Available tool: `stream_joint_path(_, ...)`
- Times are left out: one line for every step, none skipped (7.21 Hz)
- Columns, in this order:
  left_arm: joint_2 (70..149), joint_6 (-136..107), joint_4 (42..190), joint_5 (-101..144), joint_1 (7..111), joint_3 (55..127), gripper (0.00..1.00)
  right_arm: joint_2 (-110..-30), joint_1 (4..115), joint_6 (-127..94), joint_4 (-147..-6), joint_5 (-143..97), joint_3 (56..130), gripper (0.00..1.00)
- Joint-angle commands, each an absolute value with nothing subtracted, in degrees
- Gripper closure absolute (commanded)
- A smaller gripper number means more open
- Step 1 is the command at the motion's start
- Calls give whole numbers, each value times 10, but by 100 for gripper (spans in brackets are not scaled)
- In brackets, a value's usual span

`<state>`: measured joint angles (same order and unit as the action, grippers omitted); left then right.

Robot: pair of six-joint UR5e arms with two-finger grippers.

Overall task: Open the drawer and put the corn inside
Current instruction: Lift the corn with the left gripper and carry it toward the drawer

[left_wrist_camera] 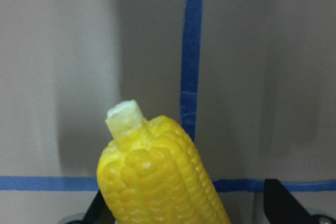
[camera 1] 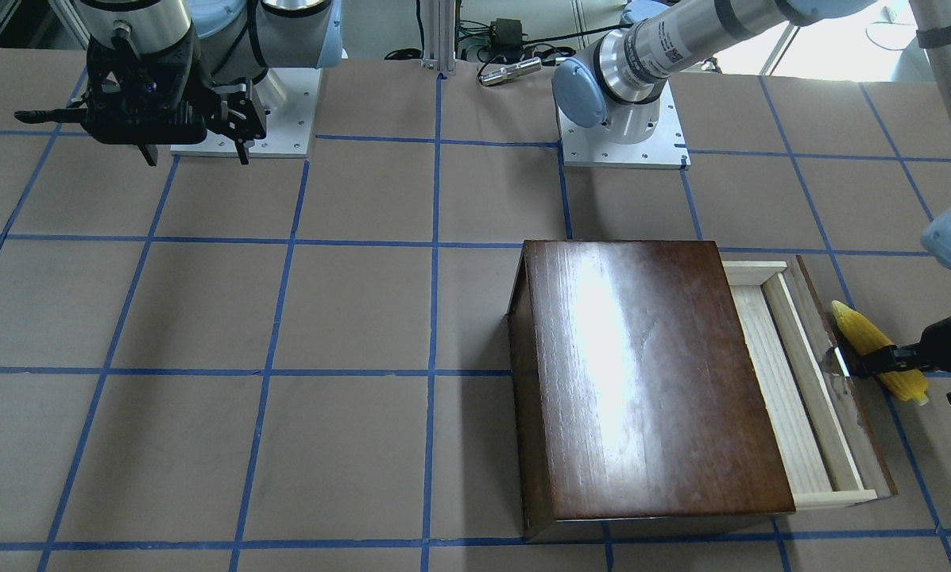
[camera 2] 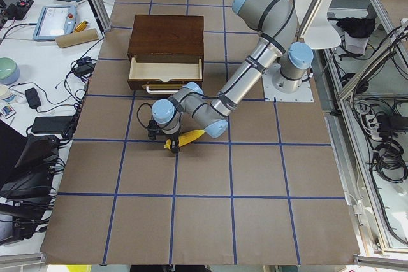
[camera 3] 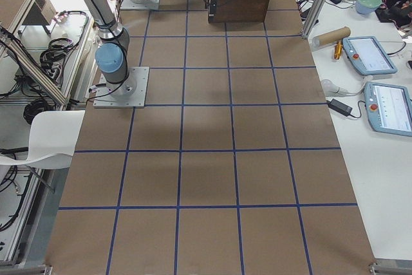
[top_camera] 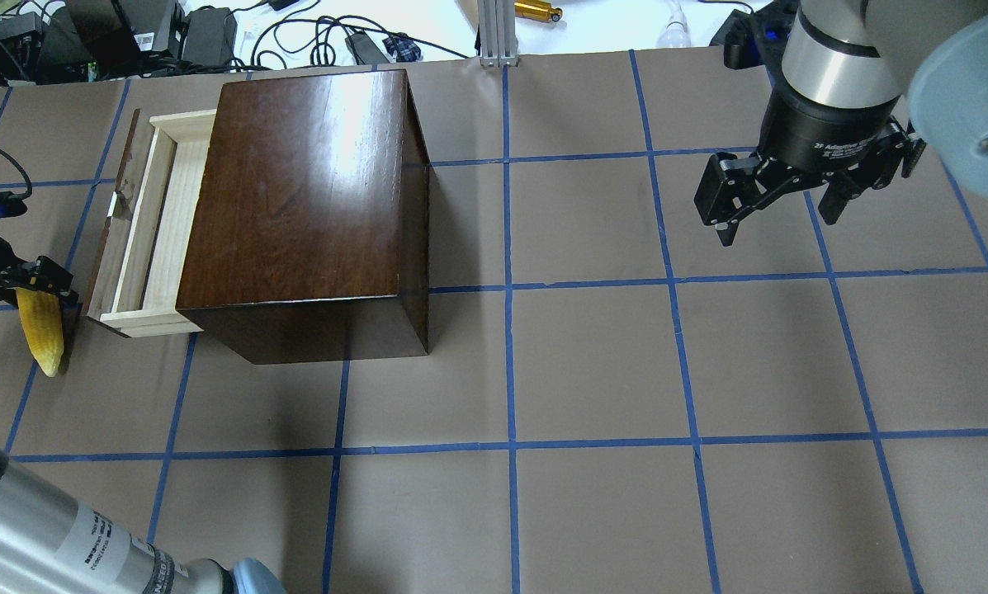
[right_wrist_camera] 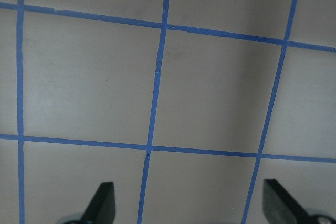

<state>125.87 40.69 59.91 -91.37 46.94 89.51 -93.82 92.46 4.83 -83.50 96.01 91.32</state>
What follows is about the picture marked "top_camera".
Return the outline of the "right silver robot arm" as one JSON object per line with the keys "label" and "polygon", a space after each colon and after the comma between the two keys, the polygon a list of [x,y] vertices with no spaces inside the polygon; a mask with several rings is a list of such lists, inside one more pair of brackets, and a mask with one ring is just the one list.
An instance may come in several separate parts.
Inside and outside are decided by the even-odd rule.
{"label": "right silver robot arm", "polygon": [[757,147],[713,154],[695,192],[724,247],[789,193],[823,188],[837,223],[927,148],[988,198],[988,1],[772,1],[732,12],[713,42],[727,68],[770,76]]}

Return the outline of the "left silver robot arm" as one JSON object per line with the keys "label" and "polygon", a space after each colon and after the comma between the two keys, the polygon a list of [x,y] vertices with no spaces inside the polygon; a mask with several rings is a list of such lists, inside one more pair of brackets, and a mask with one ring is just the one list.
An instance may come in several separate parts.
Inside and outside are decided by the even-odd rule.
{"label": "left silver robot arm", "polygon": [[[25,213],[25,193],[0,191],[0,218]],[[42,371],[59,372],[64,304],[72,276],[49,258],[25,261],[0,238],[0,300],[21,315]],[[56,488],[0,449],[0,593],[282,593],[255,558],[223,568],[201,558],[178,563],[109,516]]]}

